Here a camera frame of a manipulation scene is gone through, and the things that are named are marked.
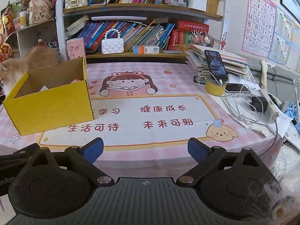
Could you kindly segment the yellow cardboard box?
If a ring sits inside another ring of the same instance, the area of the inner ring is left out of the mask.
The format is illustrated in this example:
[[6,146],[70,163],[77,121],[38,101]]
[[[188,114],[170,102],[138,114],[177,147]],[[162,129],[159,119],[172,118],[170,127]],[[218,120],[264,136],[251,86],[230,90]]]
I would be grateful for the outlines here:
[[26,72],[4,108],[22,136],[93,120],[86,58]]

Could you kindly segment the yellow tape roll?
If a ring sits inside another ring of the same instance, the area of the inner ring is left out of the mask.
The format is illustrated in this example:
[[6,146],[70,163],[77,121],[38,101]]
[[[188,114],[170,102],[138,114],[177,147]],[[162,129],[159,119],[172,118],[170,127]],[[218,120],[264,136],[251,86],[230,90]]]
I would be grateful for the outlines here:
[[205,82],[205,90],[207,93],[215,96],[224,95],[224,91],[226,88],[227,82],[220,83],[218,80],[207,78]]

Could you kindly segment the pink checkered desk mat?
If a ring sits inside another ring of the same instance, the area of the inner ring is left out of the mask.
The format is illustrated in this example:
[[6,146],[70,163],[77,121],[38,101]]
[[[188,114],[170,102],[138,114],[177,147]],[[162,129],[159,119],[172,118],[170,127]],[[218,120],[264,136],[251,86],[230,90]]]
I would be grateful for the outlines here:
[[[139,71],[151,76],[158,87],[154,95],[116,92],[103,97],[99,91],[112,73]],[[225,97],[208,94],[193,81],[186,64],[115,63],[90,64],[87,67],[94,119],[33,135],[21,136],[5,109],[1,110],[1,154],[9,154],[29,144],[38,143],[53,151],[94,138],[104,141],[101,160],[111,168],[154,167],[170,175],[193,161],[187,142],[195,137],[207,146],[221,146],[229,151],[253,149],[264,162],[273,166],[283,144],[283,130],[276,130],[264,116],[246,110],[245,98],[229,95],[242,116],[253,125],[237,122],[224,104]]]

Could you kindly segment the white power strip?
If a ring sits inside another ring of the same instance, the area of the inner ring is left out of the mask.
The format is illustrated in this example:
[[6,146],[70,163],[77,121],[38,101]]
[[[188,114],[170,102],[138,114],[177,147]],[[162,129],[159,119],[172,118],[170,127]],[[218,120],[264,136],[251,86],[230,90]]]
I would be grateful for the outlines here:
[[265,111],[265,114],[268,118],[269,123],[275,123],[277,121],[277,118],[280,115],[280,110],[276,106],[276,104],[272,101],[272,99],[269,97],[269,94],[267,93],[266,90],[260,89],[259,90],[260,94],[266,99],[267,101],[267,108]]

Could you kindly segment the black smartphone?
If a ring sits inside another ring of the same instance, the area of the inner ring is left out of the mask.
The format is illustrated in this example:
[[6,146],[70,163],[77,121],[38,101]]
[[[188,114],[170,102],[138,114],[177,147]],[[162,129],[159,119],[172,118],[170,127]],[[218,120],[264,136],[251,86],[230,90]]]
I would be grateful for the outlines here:
[[217,80],[227,81],[227,72],[220,53],[212,50],[204,51],[209,71]]

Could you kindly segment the stack of paper booklets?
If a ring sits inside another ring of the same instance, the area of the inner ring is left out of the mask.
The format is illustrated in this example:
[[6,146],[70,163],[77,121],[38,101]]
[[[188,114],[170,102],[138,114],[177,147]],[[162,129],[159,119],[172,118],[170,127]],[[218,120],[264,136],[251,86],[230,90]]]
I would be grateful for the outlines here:
[[186,63],[200,78],[206,78],[211,73],[216,76],[232,74],[244,78],[252,77],[249,69],[251,63],[231,52],[200,45],[190,45],[185,53],[187,55]]

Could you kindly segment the orange fluffy cat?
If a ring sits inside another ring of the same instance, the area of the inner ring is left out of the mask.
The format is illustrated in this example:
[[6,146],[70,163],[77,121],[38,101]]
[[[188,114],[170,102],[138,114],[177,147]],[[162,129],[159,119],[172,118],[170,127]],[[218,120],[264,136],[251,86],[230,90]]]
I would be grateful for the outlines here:
[[53,48],[38,46],[21,58],[9,58],[1,63],[1,87],[7,97],[20,78],[29,70],[58,64],[61,57]]

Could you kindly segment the pink sticker cylinder container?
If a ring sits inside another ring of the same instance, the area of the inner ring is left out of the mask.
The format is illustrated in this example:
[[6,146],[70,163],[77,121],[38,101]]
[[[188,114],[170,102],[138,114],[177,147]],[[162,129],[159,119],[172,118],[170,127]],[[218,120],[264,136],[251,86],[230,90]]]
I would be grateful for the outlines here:
[[82,37],[67,40],[67,52],[69,59],[76,59],[86,55],[84,39]]

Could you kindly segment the white quilted pearl handbag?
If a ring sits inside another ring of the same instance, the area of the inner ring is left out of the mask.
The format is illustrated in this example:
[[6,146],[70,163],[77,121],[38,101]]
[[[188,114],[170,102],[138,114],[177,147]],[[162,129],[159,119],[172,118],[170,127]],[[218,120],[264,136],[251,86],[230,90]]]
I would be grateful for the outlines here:
[[[116,32],[117,38],[108,39],[107,36],[110,32]],[[103,55],[120,54],[124,52],[124,40],[121,38],[120,32],[117,29],[109,29],[105,33],[104,39],[101,41],[101,52]]]

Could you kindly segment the orange white medicine box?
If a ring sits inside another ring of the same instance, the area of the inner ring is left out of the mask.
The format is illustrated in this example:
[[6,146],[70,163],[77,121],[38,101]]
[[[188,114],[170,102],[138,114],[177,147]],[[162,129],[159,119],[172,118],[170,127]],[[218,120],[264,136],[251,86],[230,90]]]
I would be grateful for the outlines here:
[[134,54],[158,54],[159,52],[160,52],[159,46],[143,46],[143,45],[133,46]]

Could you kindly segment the wooden bookshelf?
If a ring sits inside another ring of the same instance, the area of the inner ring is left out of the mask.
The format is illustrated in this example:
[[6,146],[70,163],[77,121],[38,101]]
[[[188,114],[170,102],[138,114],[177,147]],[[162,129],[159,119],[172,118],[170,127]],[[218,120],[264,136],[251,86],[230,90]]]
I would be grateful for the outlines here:
[[76,18],[81,15],[89,17],[100,16],[106,20],[137,20],[151,22],[155,18],[169,17],[169,19],[188,19],[203,22],[205,19],[222,21],[223,16],[202,10],[184,8],[179,6],[157,5],[157,4],[96,4],[81,8],[65,10],[64,0],[56,0],[55,18],[56,30],[59,43],[59,52],[63,59],[67,59],[67,36],[65,35],[65,19]]

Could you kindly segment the red cartoon foil balloon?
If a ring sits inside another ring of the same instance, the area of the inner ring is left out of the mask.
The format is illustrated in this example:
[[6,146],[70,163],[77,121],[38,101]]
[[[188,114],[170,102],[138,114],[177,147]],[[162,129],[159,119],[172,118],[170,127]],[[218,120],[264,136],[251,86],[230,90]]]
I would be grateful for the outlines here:
[[13,49],[9,43],[7,43],[7,39],[14,32],[12,6],[8,5],[1,15],[1,62],[13,56]]

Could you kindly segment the ceramic rabbit figurine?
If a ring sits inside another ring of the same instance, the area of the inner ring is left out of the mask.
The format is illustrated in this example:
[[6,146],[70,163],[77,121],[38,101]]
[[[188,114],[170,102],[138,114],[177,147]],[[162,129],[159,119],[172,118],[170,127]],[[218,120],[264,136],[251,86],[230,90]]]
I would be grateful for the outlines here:
[[48,21],[51,15],[52,3],[49,0],[30,0],[27,14],[29,25]]

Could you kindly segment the alphabet wall poster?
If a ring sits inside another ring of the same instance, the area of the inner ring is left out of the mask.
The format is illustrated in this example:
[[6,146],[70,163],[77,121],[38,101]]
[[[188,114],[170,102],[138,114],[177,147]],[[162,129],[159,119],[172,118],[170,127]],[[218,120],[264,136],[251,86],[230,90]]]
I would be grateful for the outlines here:
[[241,49],[269,57],[275,29],[276,4],[271,0],[248,0],[244,39]]

